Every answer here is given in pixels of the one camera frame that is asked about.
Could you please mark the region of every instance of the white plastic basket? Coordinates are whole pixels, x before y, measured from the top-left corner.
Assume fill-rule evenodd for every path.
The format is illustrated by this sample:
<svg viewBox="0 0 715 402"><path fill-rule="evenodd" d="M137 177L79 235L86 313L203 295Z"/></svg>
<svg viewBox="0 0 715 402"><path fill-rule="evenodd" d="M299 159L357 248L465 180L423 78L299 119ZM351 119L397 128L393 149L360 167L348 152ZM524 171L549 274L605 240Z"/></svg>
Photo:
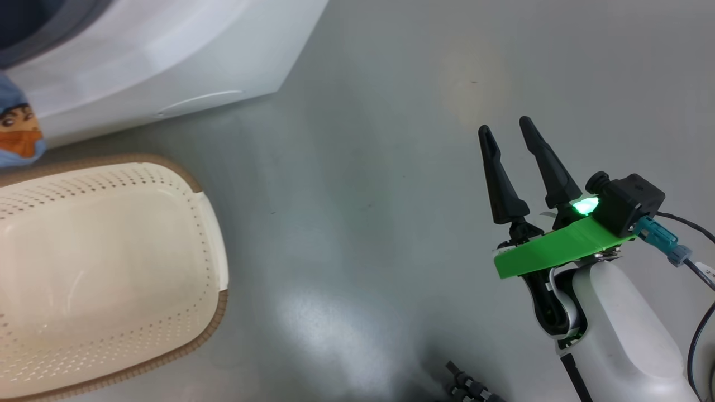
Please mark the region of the white plastic basket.
<svg viewBox="0 0 715 402"><path fill-rule="evenodd" d="M0 177L0 401L54 400L183 356L228 269L209 200L152 155Z"/></svg>

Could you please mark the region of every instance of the orange face mask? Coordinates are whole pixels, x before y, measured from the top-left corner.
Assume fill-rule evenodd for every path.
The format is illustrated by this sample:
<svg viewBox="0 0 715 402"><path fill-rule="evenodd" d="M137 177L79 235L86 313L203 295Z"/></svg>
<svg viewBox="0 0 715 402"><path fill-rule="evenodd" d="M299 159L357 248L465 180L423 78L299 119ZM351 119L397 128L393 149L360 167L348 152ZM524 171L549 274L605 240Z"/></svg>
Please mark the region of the orange face mask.
<svg viewBox="0 0 715 402"><path fill-rule="evenodd" d="M0 149L30 158L35 155L38 139L42 139L42 131L29 105L6 110L0 117Z"/></svg>

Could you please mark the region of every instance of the black cable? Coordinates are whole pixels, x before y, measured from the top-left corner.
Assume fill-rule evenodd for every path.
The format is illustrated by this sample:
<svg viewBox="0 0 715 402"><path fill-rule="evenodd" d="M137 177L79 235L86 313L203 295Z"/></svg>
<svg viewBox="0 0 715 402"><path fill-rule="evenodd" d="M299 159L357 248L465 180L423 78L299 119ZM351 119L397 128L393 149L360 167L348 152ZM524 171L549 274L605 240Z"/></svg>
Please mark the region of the black cable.
<svg viewBox="0 0 715 402"><path fill-rule="evenodd" d="M679 216L675 216L673 214L666 214L665 212L656 212L656 215L662 216L662 217L667 217L668 219L672 219L672 220L677 220L680 223L688 225L688 226L692 227L693 229L697 230L698 232L702 233L703 235L705 235L705 237L710 239L710 241L715 243L715 235L708 232L704 227L698 225L697 223L690 222L687 219L681 218Z"/></svg>
<svg viewBox="0 0 715 402"><path fill-rule="evenodd" d="M704 227L690 222L687 219L681 218L679 216L675 216L673 214L668 214L665 212L656 212L656 215L662 216L662 217L667 217L668 219L672 220L677 220L680 223L683 223L685 225L688 225L689 227L692 227L693 229L699 231L705 237L710 239L713 243L715 243L715 236L713 236L712 233L710 233L708 230L706 230ZM708 286L712 289L715 290L715 283L713 283L712 279L705 275L700 269L695 266L695 264L690 261L689 259L685 259L685 265L688 265L688 268L690 268L691 271L693 271L698 277L705 283L708 284ZM695 349L698 346L698 342L700 341L700 335L702 335L703 330L705 329L705 325L707 325L708 321L710 321L710 317L712 317L713 312L715 312L715 303L713 303L710 308L707 310L705 315L703 315L702 320L700 320L700 323L698 324L698 328L695 330L695 334L693 335L693 340L690 342L690 349L688 350L688 382L690 383L690 387L693 388L693 392L699 397L700 394L698 394L697 388L695 388L695 379L693 378L693 360L695 359ZM715 371L715 366L711 369L711 373ZM709 379L711 381L710 383L710 395L712 396L713 394L713 387L712 387L712 378Z"/></svg>
<svg viewBox="0 0 715 402"><path fill-rule="evenodd" d="M688 265L688 268L690 268L690 270L693 271L695 275L698 275L698 278L705 282L712 290L715 290L715 283L713 282L713 280L708 275L705 275L705 273L701 271L700 268L695 265L695 263L693 263L687 258L683 262L685 263L685 265Z"/></svg>
<svg viewBox="0 0 715 402"><path fill-rule="evenodd" d="M715 364L710 368L710 381L712 381L713 377L715 377ZM710 387L710 402L715 401L715 395L713 394L713 387Z"/></svg>

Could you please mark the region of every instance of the gray floor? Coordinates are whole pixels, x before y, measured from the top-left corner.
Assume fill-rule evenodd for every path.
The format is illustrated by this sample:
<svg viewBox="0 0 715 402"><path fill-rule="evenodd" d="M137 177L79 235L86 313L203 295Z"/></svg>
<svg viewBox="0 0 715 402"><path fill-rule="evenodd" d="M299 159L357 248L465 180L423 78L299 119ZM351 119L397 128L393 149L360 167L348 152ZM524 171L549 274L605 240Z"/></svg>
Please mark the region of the gray floor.
<svg viewBox="0 0 715 402"><path fill-rule="evenodd" d="M490 261L507 228L475 133L493 128L532 216L522 114L577 182L638 172L664 210L715 227L715 4L646 3L333 0L279 93L51 152L180 163L231 267L205 346L75 400L432 401L449 359L508 401L576 400L526 287ZM646 245L619 265L685 351L713 296Z"/></svg>

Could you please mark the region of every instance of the green mount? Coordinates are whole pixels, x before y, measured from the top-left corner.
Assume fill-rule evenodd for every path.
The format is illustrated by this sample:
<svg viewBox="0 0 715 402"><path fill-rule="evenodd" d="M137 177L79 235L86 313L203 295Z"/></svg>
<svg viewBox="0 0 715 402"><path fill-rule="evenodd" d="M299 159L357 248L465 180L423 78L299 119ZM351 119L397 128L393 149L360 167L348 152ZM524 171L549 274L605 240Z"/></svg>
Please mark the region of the green mount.
<svg viewBox="0 0 715 402"><path fill-rule="evenodd" d="M636 236L617 237L588 216L494 257L502 279L558 267L623 244Z"/></svg>

